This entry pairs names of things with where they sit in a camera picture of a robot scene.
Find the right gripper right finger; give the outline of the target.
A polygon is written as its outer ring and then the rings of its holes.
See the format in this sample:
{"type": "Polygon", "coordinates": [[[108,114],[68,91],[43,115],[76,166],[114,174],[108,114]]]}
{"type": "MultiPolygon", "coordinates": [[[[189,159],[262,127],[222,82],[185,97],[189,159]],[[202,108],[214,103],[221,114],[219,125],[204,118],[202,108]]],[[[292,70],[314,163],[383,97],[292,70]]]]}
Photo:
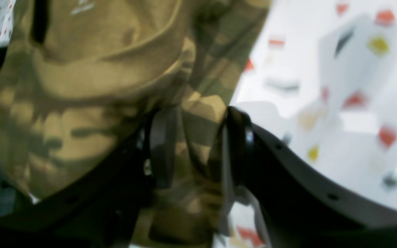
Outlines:
{"type": "Polygon", "coordinates": [[[289,145],[234,106],[222,132],[221,229],[227,235],[235,204],[253,211],[254,232],[268,248],[397,248],[397,209],[372,199],[397,193],[397,173],[371,176],[364,164],[348,179],[351,189],[326,176],[289,145]]]}

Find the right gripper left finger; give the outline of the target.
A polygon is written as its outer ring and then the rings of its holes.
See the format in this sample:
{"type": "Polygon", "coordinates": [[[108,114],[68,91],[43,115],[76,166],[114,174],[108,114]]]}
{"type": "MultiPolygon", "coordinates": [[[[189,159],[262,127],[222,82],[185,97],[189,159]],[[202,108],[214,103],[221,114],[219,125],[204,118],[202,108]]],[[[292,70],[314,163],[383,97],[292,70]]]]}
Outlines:
{"type": "Polygon", "coordinates": [[[40,203],[0,218],[0,248],[129,245],[142,207],[174,175],[177,114],[155,112],[98,167],[40,203]]]}

